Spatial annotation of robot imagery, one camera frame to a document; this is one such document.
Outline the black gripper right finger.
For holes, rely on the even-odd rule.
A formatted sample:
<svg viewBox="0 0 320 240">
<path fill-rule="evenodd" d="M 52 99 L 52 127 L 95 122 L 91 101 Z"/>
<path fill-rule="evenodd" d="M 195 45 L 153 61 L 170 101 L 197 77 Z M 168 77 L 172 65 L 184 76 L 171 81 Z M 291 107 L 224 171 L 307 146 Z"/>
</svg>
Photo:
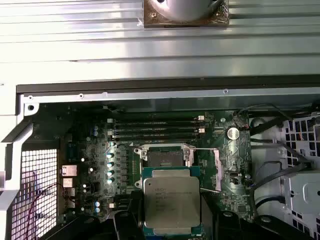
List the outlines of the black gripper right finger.
<svg viewBox="0 0 320 240">
<path fill-rule="evenodd" d="M 236 213 L 221 210 L 211 193 L 202 192 L 201 221 L 210 240 L 303 240 L 304 233 L 271 215 L 260 215 L 253 222 Z"/>
</svg>

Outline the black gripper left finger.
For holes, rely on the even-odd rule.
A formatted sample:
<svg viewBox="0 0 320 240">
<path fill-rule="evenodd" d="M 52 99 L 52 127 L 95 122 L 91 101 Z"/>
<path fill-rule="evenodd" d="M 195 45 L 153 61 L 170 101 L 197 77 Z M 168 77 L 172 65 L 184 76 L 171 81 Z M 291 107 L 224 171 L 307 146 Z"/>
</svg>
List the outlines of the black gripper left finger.
<svg viewBox="0 0 320 240">
<path fill-rule="evenodd" d="M 81 215 L 64 226 L 53 227 L 44 235 L 46 240 L 143 240 L 139 226 L 142 217 L 143 193 L 130 194 L 126 210 L 112 211 L 104 221 L 95 216 Z"/>
</svg>

